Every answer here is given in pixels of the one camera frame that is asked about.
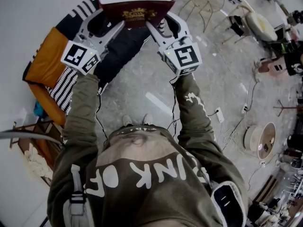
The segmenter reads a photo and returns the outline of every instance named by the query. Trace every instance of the box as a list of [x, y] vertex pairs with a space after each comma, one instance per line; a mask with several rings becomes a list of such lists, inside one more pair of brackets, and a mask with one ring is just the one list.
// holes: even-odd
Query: box
[[202, 64], [200, 50], [197, 43], [182, 45], [164, 51], [163, 60], [168, 64], [176, 76], [182, 76], [195, 71]]
[[61, 57], [62, 63], [83, 75], [87, 75], [99, 61], [101, 59], [97, 50], [74, 41], [67, 43]]

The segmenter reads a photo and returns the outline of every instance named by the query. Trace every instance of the power strip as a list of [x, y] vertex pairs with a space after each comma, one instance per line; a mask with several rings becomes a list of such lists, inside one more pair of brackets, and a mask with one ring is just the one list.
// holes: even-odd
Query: power strip
[[224, 117], [223, 117], [223, 113], [222, 113], [221, 108], [218, 107], [218, 108], [216, 109], [216, 112], [217, 112], [216, 115], [217, 115], [217, 117], [218, 117], [219, 122], [220, 122], [220, 123], [223, 123], [223, 122], [224, 122]]

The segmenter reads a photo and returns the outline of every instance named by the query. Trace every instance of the red book cover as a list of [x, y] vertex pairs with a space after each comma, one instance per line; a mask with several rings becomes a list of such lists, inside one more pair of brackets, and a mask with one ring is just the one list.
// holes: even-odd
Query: red book cover
[[125, 20], [126, 28], [145, 27], [149, 20], [157, 26], [175, 1], [127, 1], [102, 4], [109, 21], [116, 24]]

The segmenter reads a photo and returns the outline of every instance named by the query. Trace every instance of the white wall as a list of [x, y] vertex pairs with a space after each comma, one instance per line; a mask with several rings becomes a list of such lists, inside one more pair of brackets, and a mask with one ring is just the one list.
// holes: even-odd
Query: white wall
[[[35, 99], [22, 73], [50, 29], [81, 1], [0, 0], [0, 130], [32, 113]], [[0, 220], [7, 227], [39, 226], [48, 186], [28, 170], [17, 147], [8, 147], [0, 141]]]

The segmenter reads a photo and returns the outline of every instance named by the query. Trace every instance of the orange cushion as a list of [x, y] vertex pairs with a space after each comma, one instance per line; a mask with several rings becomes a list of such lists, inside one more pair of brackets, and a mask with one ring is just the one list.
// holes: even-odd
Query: orange cushion
[[60, 59], [67, 43], [68, 39], [53, 27], [30, 65], [25, 80], [53, 88], [66, 67]]

